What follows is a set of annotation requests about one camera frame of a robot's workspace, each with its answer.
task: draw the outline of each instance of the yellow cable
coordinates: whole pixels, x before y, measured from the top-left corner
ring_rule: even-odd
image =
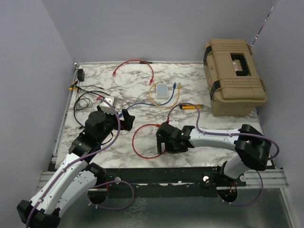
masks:
[[[170,105],[170,106],[161,106],[161,105],[158,105],[156,104],[153,99],[151,98],[151,90],[153,89],[154,86],[156,86],[157,83],[153,84],[149,90],[149,99],[150,101],[152,102],[152,104],[154,104],[155,106],[157,107],[160,107],[160,108],[172,108],[173,106],[176,105],[176,103],[179,101],[179,98],[180,98],[180,90],[181,90],[181,84],[179,83],[178,84],[178,94],[177,94],[177,98],[176,98],[176,101],[174,102],[174,104]]]

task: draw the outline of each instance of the table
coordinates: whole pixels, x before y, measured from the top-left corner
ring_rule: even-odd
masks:
[[[95,85],[104,88],[104,91],[118,99],[116,109],[121,109],[137,102],[150,103],[148,91],[149,81],[152,73],[145,64],[125,64],[121,66],[116,75],[113,71],[116,64],[83,64],[85,81],[81,86]],[[152,64],[154,69],[154,83],[167,83],[169,96],[172,93],[173,83],[181,83],[181,95],[179,102],[190,102],[204,104],[201,109],[199,126],[205,129],[229,130],[240,128],[242,124],[250,124],[262,132],[259,118],[256,111],[245,117],[214,117],[211,112],[210,97],[206,76],[202,64]],[[96,90],[94,87],[86,87],[86,90]],[[176,100],[177,90],[173,99],[168,105]],[[84,124],[88,115],[96,110],[99,104],[96,97],[88,95],[93,102],[93,107],[87,108],[76,114],[78,120]],[[62,137],[58,148],[56,168],[58,168],[68,153],[72,141],[78,136],[81,130],[76,129],[79,124],[73,116],[73,105],[76,98],[76,91],[73,92],[71,103],[68,108]],[[135,154],[132,149],[131,140],[134,131],[143,124],[161,124],[166,121],[169,109],[137,105],[129,109],[129,113],[135,116],[133,129],[121,131],[117,141],[106,151],[96,155],[92,162],[104,168],[170,168],[170,167],[210,167],[221,165],[224,161],[233,158],[236,153],[224,149],[211,147],[200,147],[189,149],[188,152],[178,154],[165,153],[155,159],[143,159]],[[195,125],[197,118],[196,110],[181,110],[176,108],[171,114],[170,124],[179,127],[184,125]],[[136,135],[135,147],[137,151],[145,156],[154,156],[156,149],[156,127],[141,129]]]

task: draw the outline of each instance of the yellow and black tool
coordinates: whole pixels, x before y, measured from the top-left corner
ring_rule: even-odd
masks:
[[[196,105],[198,108],[204,107],[203,104],[194,104],[194,105]],[[189,104],[180,104],[179,107],[180,107],[180,109],[184,109],[184,110],[186,110],[186,109],[196,109],[196,107],[194,107],[192,105],[189,105]]]
[[[77,85],[77,83],[78,83],[78,80],[73,82],[72,85],[69,87],[69,90],[78,89],[77,87],[75,87]]]

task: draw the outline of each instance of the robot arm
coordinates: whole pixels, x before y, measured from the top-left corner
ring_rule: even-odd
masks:
[[[115,105],[114,97],[109,96],[105,100],[112,106]],[[30,212],[39,202],[30,218],[29,227],[56,228],[64,212],[79,196],[95,186],[96,182],[106,182],[104,169],[95,163],[89,164],[93,156],[79,160],[66,168],[76,159],[100,150],[105,138],[112,130],[117,130],[117,119],[109,106],[101,103],[97,109],[89,115],[84,131],[72,142],[61,166],[43,189],[30,201],[22,200],[17,206],[21,221],[26,224]],[[120,121],[121,129],[130,131],[135,117],[130,116],[127,110],[123,110],[123,117],[124,120]]]
[[[237,156],[224,162],[221,175],[235,180],[242,173],[253,169],[264,171],[267,166],[271,143],[249,136],[233,136],[234,133],[250,133],[262,135],[255,128],[243,124],[241,129],[234,130],[208,130],[209,133],[222,135],[203,134],[194,126],[184,126],[182,130],[164,122],[156,133],[157,152],[162,152],[162,143],[169,153],[186,152],[188,148],[209,146],[235,151]]]

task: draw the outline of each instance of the gray floor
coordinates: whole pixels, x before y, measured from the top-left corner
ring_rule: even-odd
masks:
[[[254,199],[259,190],[239,191],[238,203]],[[109,207],[128,199],[109,199]],[[291,228],[280,190],[265,190],[262,199],[246,208],[225,205],[218,198],[136,199],[123,211],[88,206],[86,195],[65,213],[58,228]]]

